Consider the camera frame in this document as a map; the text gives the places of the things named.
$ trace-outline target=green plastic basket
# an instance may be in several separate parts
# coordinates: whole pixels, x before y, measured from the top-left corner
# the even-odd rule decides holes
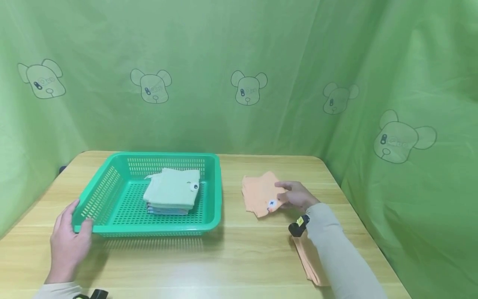
[[[147,175],[163,167],[199,169],[201,178],[194,208],[186,216],[152,215],[143,194]],[[202,235],[221,220],[222,184],[215,154],[121,152],[111,155],[96,172],[73,214],[77,233],[86,218],[94,220],[93,233],[104,237]]]

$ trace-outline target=left hand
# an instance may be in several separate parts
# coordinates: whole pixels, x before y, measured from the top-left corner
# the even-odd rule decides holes
[[[90,250],[93,220],[86,219],[81,224],[78,234],[73,231],[71,225],[73,212],[78,203],[79,199],[72,202],[56,218],[50,238],[52,264],[46,284],[72,282],[75,279],[76,268]]]

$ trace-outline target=light green towel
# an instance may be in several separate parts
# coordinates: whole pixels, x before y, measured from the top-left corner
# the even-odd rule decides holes
[[[194,207],[194,201],[199,191],[199,170],[181,171],[163,168],[161,173],[146,178],[150,178],[151,182],[143,199],[151,207],[186,210]]]

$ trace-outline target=wooden table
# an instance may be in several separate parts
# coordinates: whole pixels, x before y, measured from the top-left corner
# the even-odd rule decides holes
[[[31,298],[50,266],[49,237],[56,216],[81,193],[112,152],[77,156],[46,193],[0,241],[0,298]],[[301,181],[329,204],[345,234],[368,262],[389,298],[409,298],[324,163],[309,156],[220,155],[224,212],[203,238],[94,240],[78,282],[126,298],[333,298],[305,278],[287,225],[291,210],[257,220],[246,212],[244,175],[271,170]]]

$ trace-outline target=folded towel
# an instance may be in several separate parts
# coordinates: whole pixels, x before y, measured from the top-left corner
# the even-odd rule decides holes
[[[148,203],[148,212],[180,213],[194,207],[199,191],[200,172],[193,170],[175,170],[163,168],[161,173],[149,175],[151,179],[143,199]]]
[[[307,279],[319,287],[330,286],[322,264],[320,263],[317,248],[307,237],[307,231],[305,231],[300,238],[292,237],[292,239],[297,248],[297,253],[299,254]]]
[[[148,208],[149,214],[155,215],[187,215],[189,210],[184,209],[155,209],[155,208]]]
[[[192,210],[194,205],[162,205],[162,204],[154,204],[148,203],[148,208],[152,209],[180,209],[180,210]]]
[[[253,212],[257,218],[276,211],[284,202],[277,199],[277,193],[285,189],[274,186],[279,180],[271,171],[261,177],[246,177],[242,179],[242,195],[246,211]]]

